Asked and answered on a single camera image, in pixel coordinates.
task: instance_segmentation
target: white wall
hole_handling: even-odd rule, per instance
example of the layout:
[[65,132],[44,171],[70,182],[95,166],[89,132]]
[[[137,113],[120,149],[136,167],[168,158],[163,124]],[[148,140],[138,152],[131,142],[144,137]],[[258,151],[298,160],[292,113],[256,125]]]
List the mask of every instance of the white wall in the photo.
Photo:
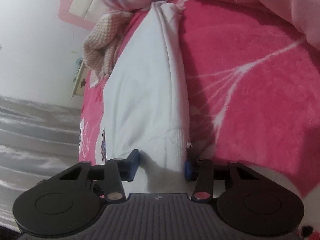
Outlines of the white wall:
[[0,95],[81,107],[82,98],[71,97],[72,79],[89,31],[61,21],[59,5],[0,0]]

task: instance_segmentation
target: pink blanket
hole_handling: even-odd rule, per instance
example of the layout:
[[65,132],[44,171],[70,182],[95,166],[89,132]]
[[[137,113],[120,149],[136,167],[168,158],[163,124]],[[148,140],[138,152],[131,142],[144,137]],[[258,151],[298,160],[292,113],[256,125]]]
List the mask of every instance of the pink blanket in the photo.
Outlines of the pink blanket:
[[[213,0],[184,6],[180,46],[193,149],[286,176],[305,204],[302,225],[319,230],[319,51],[273,14]],[[145,14],[132,19],[122,49]],[[99,134],[105,82],[86,87],[80,160],[94,162],[97,147],[105,150]]]

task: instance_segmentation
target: ribbed gray plate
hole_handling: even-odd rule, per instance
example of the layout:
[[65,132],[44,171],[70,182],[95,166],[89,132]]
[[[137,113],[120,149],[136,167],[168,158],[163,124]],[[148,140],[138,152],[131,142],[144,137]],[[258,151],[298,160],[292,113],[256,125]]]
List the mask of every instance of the ribbed gray plate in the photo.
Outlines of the ribbed gray plate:
[[[40,240],[28,234],[18,240]],[[59,240],[261,240],[225,224],[208,204],[186,194],[132,194],[109,205],[89,228]],[[294,233],[269,240],[299,240]]]

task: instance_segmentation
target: white garment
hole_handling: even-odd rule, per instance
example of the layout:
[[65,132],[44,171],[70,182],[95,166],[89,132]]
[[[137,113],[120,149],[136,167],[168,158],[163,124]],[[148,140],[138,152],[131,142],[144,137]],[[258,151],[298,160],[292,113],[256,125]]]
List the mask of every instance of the white garment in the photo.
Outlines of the white garment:
[[[179,47],[180,15],[154,2],[128,42],[103,90],[107,159],[142,153],[126,195],[187,192],[183,163],[189,136],[188,94]],[[102,164],[100,154],[97,164]]]

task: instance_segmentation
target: bed sheet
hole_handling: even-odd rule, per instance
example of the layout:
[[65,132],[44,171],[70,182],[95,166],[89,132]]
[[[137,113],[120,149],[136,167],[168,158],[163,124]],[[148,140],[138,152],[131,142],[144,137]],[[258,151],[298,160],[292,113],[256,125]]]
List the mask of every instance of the bed sheet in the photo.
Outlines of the bed sheet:
[[[193,151],[241,161],[300,196],[301,226],[320,229],[320,55],[291,24],[213,0],[172,0],[180,22]],[[144,18],[136,13],[122,48]],[[80,160],[107,152],[102,90],[85,90]]]

